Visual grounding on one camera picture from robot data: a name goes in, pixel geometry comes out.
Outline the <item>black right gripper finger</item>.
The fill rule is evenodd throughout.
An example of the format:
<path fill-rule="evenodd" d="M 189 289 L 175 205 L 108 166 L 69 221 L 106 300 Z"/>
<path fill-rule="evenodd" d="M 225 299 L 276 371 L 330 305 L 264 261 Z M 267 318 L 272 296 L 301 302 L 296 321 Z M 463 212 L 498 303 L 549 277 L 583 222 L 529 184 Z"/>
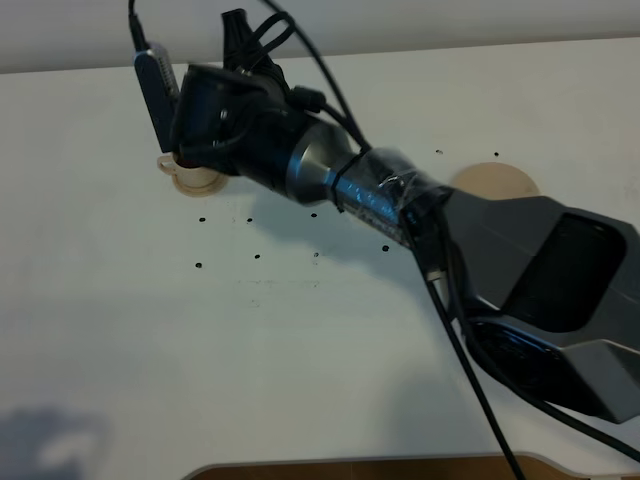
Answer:
<path fill-rule="evenodd" d="M 262 36 L 277 22 L 285 19 L 283 12 L 265 20 L 255 31 L 247 21 L 244 9 L 221 15 L 223 24 L 223 67 L 249 75 L 282 75 L 283 71 L 269 56 L 270 50 L 260 43 Z"/>

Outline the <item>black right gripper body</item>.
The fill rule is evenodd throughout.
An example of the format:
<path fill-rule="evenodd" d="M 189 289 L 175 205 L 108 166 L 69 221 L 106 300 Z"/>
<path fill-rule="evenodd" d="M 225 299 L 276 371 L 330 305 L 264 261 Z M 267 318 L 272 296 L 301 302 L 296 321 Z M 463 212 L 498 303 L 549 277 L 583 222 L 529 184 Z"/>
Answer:
<path fill-rule="evenodd" d="M 191 64 L 171 142 L 189 167 L 244 176 L 284 193 L 295 147 L 312 126 L 312 116 L 286 103 L 275 78 Z"/>

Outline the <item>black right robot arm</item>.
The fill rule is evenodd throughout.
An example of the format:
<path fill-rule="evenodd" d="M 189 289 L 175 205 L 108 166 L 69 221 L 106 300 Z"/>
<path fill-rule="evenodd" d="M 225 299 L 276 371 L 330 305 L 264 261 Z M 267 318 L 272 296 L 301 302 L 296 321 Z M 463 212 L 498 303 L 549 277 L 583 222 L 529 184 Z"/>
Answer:
<path fill-rule="evenodd" d="M 495 379 L 623 423 L 639 413 L 639 235 L 544 197 L 488 200 L 432 180 L 390 149 L 354 151 L 323 94 L 289 87 L 241 9 L 221 67 L 192 65 L 172 144 L 189 167 L 244 176 L 302 205 L 330 202 L 443 274 L 467 344 Z"/>

